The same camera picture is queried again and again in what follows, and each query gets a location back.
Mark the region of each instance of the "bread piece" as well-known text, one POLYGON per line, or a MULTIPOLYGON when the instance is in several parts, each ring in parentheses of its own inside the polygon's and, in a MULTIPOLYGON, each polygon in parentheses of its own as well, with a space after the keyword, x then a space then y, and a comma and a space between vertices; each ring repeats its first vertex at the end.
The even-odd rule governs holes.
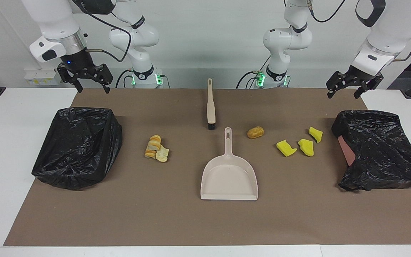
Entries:
POLYGON ((152 141, 152 140, 155 140, 155 141, 161 143, 161 137, 158 136, 158 135, 153 135, 152 137, 150 137, 149 141, 152 141))
POLYGON ((145 154, 144 154, 144 156, 145 156, 146 158, 153 158, 153 159, 155 159, 155 155, 156 155, 156 151, 150 150, 150 149, 148 148, 148 146, 147 146, 147 148, 145 149, 145 154))
POLYGON ((152 151, 159 151, 161 148, 161 143, 156 140, 150 140, 148 142, 148 149, 152 151))
POLYGON ((264 129, 260 126, 256 126, 247 132, 247 136, 250 139, 258 138, 264 135, 264 129))
POLYGON ((169 155, 169 149, 161 145, 160 150, 156 151, 155 159, 161 162, 166 162, 168 160, 168 155, 169 155))

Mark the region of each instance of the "black plastic bag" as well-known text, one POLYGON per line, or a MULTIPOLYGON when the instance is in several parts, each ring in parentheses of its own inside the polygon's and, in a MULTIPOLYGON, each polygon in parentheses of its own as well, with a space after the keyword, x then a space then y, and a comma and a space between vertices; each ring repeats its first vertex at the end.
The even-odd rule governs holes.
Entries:
POLYGON ((345 190, 411 187, 411 144, 399 116, 380 111, 343 111, 333 124, 355 154, 339 186, 345 190))
POLYGON ((109 172, 121 142, 121 125, 111 109, 61 109, 31 174, 44 183, 70 190, 94 185, 109 172))

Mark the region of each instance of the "white table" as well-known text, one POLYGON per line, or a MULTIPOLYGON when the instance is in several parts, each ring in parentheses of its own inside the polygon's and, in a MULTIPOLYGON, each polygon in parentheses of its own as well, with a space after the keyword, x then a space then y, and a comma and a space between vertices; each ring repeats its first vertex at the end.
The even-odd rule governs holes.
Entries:
MULTIPOLYGON (((411 245, 294 245, 220 247, 2 247, 28 194, 31 170, 58 109, 70 107, 75 89, 8 88, 0 97, 0 256, 214 256, 406 257, 411 245)), ((411 100, 399 91, 362 95, 368 109, 398 114, 411 142, 411 100)))

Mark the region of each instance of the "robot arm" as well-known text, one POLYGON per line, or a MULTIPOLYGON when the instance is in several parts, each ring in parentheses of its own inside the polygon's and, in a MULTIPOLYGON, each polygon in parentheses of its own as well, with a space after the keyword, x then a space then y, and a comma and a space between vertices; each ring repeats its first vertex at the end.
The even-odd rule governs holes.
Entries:
MULTIPOLYGON (((113 77, 105 64, 96 66, 87 52, 84 35, 72 16, 67 0, 22 0, 23 5, 41 29, 42 36, 30 45, 30 51, 39 62, 60 57, 57 67, 63 82, 71 83, 79 92, 78 79, 91 79, 100 83, 106 93, 113 77)), ((109 6, 111 0, 102 1, 109 6)))
POLYGON ((264 46, 271 54, 269 65, 264 71, 264 88, 277 87, 282 83, 290 64, 286 50, 305 49, 312 42, 312 32, 307 27, 309 16, 306 0, 288 0, 284 18, 291 26, 271 29, 264 34, 264 46))
POLYGON ((159 78, 160 71, 154 67, 150 55, 142 47, 158 44, 158 31, 145 21, 136 0, 117 0, 114 14, 119 20, 131 25, 122 27, 130 32, 131 39, 129 39, 128 34, 118 29, 112 29, 109 37, 112 44, 121 51, 126 50, 128 42, 131 40, 128 55, 135 75, 133 83, 138 88, 156 88, 162 83, 159 78))
POLYGON ((346 73, 336 71, 327 81, 328 97, 348 86, 359 86, 355 98, 377 88, 383 76, 380 71, 390 64, 411 39, 411 0, 371 0, 374 7, 367 19, 358 19, 371 28, 346 73))

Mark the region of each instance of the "dustpan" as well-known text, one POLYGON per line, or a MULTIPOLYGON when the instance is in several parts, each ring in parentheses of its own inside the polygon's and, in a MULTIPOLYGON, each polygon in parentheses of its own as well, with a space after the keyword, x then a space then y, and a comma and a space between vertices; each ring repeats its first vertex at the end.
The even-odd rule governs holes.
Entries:
POLYGON ((233 155, 232 130, 225 128, 225 154, 207 163, 202 173, 201 199, 258 199, 258 183, 253 167, 245 159, 233 155))

